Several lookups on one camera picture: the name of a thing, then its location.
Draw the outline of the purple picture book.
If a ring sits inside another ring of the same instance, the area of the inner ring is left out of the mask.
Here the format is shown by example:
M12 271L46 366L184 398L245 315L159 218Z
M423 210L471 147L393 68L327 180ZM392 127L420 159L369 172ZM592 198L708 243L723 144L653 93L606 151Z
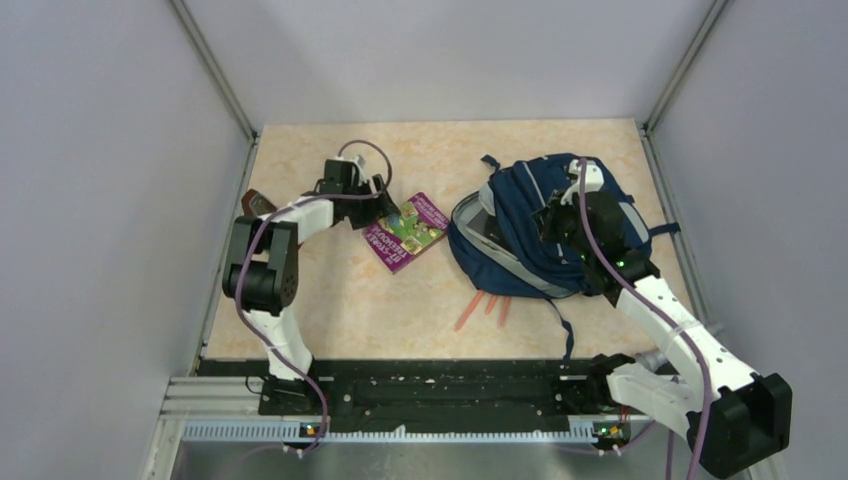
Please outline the purple picture book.
M403 202L400 213L379 219L363 232L366 244L392 274L398 273L446 236L448 217L418 192Z

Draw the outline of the navy blue backpack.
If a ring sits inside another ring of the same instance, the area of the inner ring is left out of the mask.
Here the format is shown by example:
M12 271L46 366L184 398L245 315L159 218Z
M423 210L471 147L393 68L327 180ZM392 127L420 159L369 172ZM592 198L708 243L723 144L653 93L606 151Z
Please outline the navy blue backpack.
M559 153L509 167L493 157L487 182L452 210L451 253L473 286L548 303L580 294L615 302L622 285L658 270L652 241L678 223L650 227L595 157Z

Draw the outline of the dark blue book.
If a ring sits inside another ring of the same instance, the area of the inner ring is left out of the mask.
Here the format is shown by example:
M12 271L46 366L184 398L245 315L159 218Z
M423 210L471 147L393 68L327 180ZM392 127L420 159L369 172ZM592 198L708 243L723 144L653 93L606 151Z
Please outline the dark blue book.
M459 231L475 245L487 245L506 255L513 256L512 247L503 237L498 220L481 204L466 205L456 216Z

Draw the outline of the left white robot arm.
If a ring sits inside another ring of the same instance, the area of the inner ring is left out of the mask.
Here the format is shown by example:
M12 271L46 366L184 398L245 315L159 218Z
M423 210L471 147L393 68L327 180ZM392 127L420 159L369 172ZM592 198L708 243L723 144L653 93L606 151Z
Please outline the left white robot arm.
M320 386L309 375L306 347L293 303L299 288L299 253L311 236L348 221L360 230L398 211L389 187L394 172L368 176L361 156L336 156L323 176L296 200L268 214L234 220L222 276L245 327L268 355L268 374L283 401L297 413L319 404Z

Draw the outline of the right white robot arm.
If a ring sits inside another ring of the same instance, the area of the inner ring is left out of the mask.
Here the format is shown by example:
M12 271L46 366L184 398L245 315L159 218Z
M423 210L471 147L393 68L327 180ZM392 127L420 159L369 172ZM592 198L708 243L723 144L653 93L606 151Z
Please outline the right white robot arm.
M608 192L554 191L536 213L540 237L577 252L591 287L635 321L676 370L671 381L634 360L604 360L589 404L633 407L684 438L693 461L726 479L789 445L793 392L734 356L682 304L658 267L624 241L624 212Z

